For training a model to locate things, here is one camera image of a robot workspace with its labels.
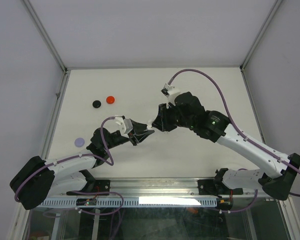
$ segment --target glass panel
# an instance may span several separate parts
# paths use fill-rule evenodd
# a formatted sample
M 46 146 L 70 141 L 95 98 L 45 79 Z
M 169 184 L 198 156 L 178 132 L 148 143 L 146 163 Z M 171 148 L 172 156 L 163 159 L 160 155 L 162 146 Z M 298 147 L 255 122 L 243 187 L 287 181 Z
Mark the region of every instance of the glass panel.
M 251 198 L 234 199 L 246 206 Z M 113 208 L 85 208 L 109 213 Z M 276 201 L 259 199 L 248 211 L 222 213 L 211 208 L 129 207 L 112 215 L 79 214 L 75 209 L 35 208 L 30 217 L 31 240 L 288 240 Z

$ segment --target black bottle cap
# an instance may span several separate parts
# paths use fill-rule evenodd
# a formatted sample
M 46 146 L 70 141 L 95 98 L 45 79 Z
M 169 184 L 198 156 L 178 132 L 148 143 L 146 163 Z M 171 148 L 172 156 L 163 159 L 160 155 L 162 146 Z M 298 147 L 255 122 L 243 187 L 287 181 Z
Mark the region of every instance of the black bottle cap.
M 98 109 L 100 108 L 101 106 L 101 102 L 99 100 L 95 100 L 93 103 L 92 103 L 92 106 L 95 108 L 95 109 Z

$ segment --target red bottle cap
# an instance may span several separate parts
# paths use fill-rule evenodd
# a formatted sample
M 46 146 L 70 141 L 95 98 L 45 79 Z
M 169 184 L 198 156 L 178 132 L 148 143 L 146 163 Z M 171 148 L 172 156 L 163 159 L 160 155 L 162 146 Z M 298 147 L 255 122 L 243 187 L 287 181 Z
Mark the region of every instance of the red bottle cap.
M 107 102 L 108 104 L 113 104 L 113 103 L 115 102 L 115 98 L 114 98 L 113 96 L 108 96 L 108 97 L 106 98 L 106 102 Z

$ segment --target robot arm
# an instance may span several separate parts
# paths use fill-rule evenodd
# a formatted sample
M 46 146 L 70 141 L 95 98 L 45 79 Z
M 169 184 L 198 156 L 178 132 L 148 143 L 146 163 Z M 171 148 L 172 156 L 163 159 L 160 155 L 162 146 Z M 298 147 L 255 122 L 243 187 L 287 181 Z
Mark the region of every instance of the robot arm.
M 199 99 L 190 92 L 180 94 L 175 87 L 166 84 L 162 93 L 168 100 L 167 104 L 159 105 L 157 118 L 152 123 L 154 128 L 162 132 L 170 132 L 177 127 L 188 128 L 203 139 L 232 149 L 259 167 L 247 171 L 220 169 L 216 172 L 213 182 L 216 195 L 220 194 L 219 189 L 247 188 L 263 189 L 269 196 L 278 200 L 288 198 L 297 172 L 287 167 L 281 160 L 299 168 L 298 154 L 289 156 L 276 151 L 246 133 L 244 134 L 246 137 L 243 138 L 227 116 L 218 111 L 205 110 Z M 275 153 L 280 157 L 280 161 L 248 139 Z
M 119 130 L 110 133 L 103 128 L 103 136 L 108 149 L 131 142 L 134 146 L 154 133 L 147 125 L 131 119 L 116 117 Z M 94 131 L 91 144 L 86 150 L 74 156 L 42 160 L 32 157 L 10 182 L 10 187 L 26 210 L 40 205 L 46 197 L 71 191 L 91 193 L 96 186 L 95 178 L 88 169 L 100 166 L 109 158 L 102 139 L 101 129 Z

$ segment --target white cable tray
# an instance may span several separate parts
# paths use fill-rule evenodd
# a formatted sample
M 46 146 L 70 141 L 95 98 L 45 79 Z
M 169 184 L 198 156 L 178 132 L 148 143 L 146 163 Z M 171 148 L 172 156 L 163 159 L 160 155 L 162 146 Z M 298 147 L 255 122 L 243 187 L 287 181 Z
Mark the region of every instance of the white cable tray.
M 77 199 L 82 197 L 49 197 L 41 203 L 38 208 L 75 208 L 77 206 Z M 196 208 L 214 208 L 217 206 L 217 199 L 211 197 L 195 197 L 201 205 L 173 205 L 173 204 L 139 204 L 138 197 L 125 197 L 123 208 L 183 208 L 183 207 L 196 207 Z M 80 208 L 118 208 L 121 205 L 121 198 L 109 197 L 99 198 L 96 205 L 82 205 Z

